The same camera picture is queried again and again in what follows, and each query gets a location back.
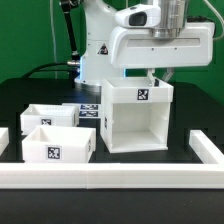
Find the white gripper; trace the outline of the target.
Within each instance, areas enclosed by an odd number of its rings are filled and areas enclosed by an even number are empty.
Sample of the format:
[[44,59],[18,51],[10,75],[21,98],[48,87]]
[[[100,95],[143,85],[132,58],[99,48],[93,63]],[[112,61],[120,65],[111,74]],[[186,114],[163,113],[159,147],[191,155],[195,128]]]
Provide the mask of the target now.
[[214,24],[187,23],[174,39],[157,39],[149,29],[116,27],[109,42],[110,63],[116,68],[147,70],[150,86],[158,86],[156,68],[168,68],[162,80],[168,82],[176,67],[206,66],[213,55]]

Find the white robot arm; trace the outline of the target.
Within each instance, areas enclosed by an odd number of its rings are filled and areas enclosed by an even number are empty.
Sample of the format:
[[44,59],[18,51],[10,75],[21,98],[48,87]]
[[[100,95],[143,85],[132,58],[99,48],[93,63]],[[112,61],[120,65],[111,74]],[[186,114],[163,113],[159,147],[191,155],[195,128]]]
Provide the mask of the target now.
[[141,0],[116,10],[103,0],[84,0],[86,50],[75,83],[98,91],[104,79],[127,69],[206,66],[212,60],[212,22],[189,22],[189,0]]

